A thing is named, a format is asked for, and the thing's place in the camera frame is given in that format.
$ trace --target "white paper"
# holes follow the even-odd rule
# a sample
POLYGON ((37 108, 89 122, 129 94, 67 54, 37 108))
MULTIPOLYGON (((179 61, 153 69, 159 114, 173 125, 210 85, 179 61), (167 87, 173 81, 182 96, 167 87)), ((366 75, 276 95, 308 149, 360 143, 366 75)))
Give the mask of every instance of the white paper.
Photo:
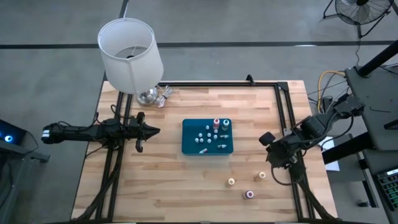
MULTIPOLYGON (((319 145, 321 146, 325 141, 327 141, 327 140, 329 140, 329 139, 331 139, 331 138, 332 138, 332 137, 329 137, 329 136, 326 137, 322 142, 319 143, 319 145)), ((333 140, 328 141, 328 142, 326 142, 326 143, 323 145, 323 150, 322 150, 322 152, 325 152, 325 151, 327 151, 327 150, 333 148, 334 146, 335 146, 335 142, 334 142, 333 140)), ((340 167, 338 166, 338 161, 331 162, 331 163, 325 165, 325 167, 326 167, 326 170, 328 170, 328 171, 340 171, 340 167)))

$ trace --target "glowing blue light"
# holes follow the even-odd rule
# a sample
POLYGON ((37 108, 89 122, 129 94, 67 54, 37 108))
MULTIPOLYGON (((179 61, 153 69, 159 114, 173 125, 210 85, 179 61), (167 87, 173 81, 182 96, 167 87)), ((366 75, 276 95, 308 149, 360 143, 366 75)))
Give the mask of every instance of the glowing blue light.
POLYGON ((6 140, 6 142, 11 142, 12 141, 12 136, 6 136, 4 138, 4 140, 6 140))

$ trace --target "black metal frame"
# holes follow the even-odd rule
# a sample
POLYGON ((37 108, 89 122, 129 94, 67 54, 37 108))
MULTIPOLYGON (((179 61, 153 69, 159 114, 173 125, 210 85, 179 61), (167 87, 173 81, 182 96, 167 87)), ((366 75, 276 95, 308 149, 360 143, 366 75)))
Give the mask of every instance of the black metal frame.
POLYGON ((333 1, 334 1, 334 0, 330 0, 328 6, 327 6, 326 9, 323 11, 323 18, 324 18, 324 19, 327 19, 327 18, 336 17, 336 16, 343 16, 344 18, 346 18, 346 19, 352 21, 353 25, 356 25, 356 28, 357 28, 357 30, 358 30, 358 38, 359 38, 359 39, 361 39, 362 37, 368 35, 368 34, 379 24, 379 22, 380 22, 386 15, 388 15, 388 14, 390 13, 390 11, 387 10, 383 15, 381 15, 381 16, 379 16, 377 19, 375 19, 375 20, 377 20, 377 22, 376 22, 375 24, 373 24, 373 26, 372 26, 365 34, 362 35, 362 29, 361 29, 361 24, 360 24, 360 23, 358 23, 358 22, 356 22, 356 21, 353 21, 351 18, 349 18, 349 17, 347 17, 347 16, 345 16, 345 15, 343 15, 343 14, 340 14, 340 13, 332 14, 332 15, 326 15, 326 11, 329 9, 329 7, 330 7, 330 5, 331 5, 331 3, 332 3, 333 1))
MULTIPOLYGON (((277 107, 278 107, 278 114, 279 114, 279 119, 280 119, 280 126, 281 126, 281 131, 282 134, 285 134, 285 130, 288 128, 286 121, 285 121, 285 116, 284 116, 284 107, 282 105, 282 97, 280 92, 283 91, 286 99, 286 106, 287 106, 287 111, 289 114, 289 119, 290 119, 290 125, 293 126, 295 125, 295 118, 294 118, 294 112, 293 112, 293 106, 292 106, 292 101, 290 99, 290 93, 289 93, 289 86, 287 82, 255 82, 252 78, 251 75, 248 75, 246 78, 246 81, 242 82, 160 82, 159 86, 263 86, 263 87, 271 87, 275 90, 275 97, 276 97, 276 102, 277 102, 277 107)), ((119 92, 118 95, 118 100, 116 104, 116 110, 120 112, 121 106, 123 103, 123 96, 124 94, 119 92)), ((126 101, 126 109, 124 112, 124 115, 127 116, 130 113, 130 108, 132 105, 132 95, 127 96, 127 101, 126 101)), ((123 121, 123 124, 127 124, 128 119, 125 119, 123 121)), ((111 172, 111 161, 112 161, 112 156, 114 149, 108 149, 108 153, 106 156, 105 160, 105 167, 103 171, 103 179, 102 179, 102 184, 101 188, 99 190, 98 195, 96 198, 100 198, 100 202, 96 204, 95 210, 95 218, 90 219, 93 212, 91 215, 87 215, 86 217, 80 218, 80 219, 72 219, 69 222, 64 222, 64 223, 111 223, 113 221, 113 215, 114 215, 114 206, 116 203, 116 197, 117 197, 117 191, 118 191, 118 182, 119 182, 119 175, 120 175, 120 170, 121 170, 121 161, 123 158, 123 151, 124 151, 124 143, 122 146, 118 147, 115 149, 118 151, 117 157, 116 157, 116 163, 114 165, 114 169, 111 172), (112 185, 112 190, 111 190, 111 195, 109 198, 109 208, 108 208, 108 213, 105 218, 103 218, 103 204, 104 204, 104 198, 103 196, 105 193, 109 190, 110 186, 112 185)), ((301 152, 298 153, 298 159, 300 159, 303 162, 303 157, 301 152)), ((304 176, 304 181, 306 184, 308 184, 308 179, 307 179, 307 174, 304 176)), ((293 199, 294 199, 294 204, 295 204, 295 210, 297 214, 297 220, 301 220, 304 218, 303 216, 303 210, 302 210, 302 205, 300 201, 300 195, 299 195, 299 188, 297 187, 297 184, 292 186, 292 191, 293 191, 293 199)), ((312 204, 310 203, 309 199, 305 197, 306 199, 306 204, 308 208, 308 216, 311 219, 315 218, 315 213, 312 204)))

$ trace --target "lamp base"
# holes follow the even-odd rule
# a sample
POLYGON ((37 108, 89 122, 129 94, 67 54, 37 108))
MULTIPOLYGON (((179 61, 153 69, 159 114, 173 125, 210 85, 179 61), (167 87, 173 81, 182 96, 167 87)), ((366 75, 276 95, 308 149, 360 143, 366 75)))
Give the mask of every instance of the lamp base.
POLYGON ((156 87, 153 87, 150 90, 137 95, 137 101, 141 106, 153 105, 156 99, 157 99, 156 87))

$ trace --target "blue tray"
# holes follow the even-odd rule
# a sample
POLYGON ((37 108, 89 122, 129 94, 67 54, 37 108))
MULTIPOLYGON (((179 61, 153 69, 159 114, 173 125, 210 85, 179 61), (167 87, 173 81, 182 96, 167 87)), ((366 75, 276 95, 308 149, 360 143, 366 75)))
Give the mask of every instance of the blue tray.
POLYGON ((226 156, 234 151, 233 136, 232 136, 232 121, 229 120, 229 128, 223 131, 222 124, 227 118, 220 119, 220 127, 218 128, 218 138, 214 140, 215 135, 213 130, 214 119, 185 119, 182 121, 182 153, 188 156, 226 156), (195 138, 199 138, 199 133, 203 135, 203 143, 196 143, 195 138), (211 133, 211 143, 207 143, 207 134, 211 133), (227 134, 229 137, 224 139, 220 135, 227 134), (224 149, 218 149, 218 145, 227 145, 224 149), (203 149, 207 149, 207 153, 200 154, 203 149))

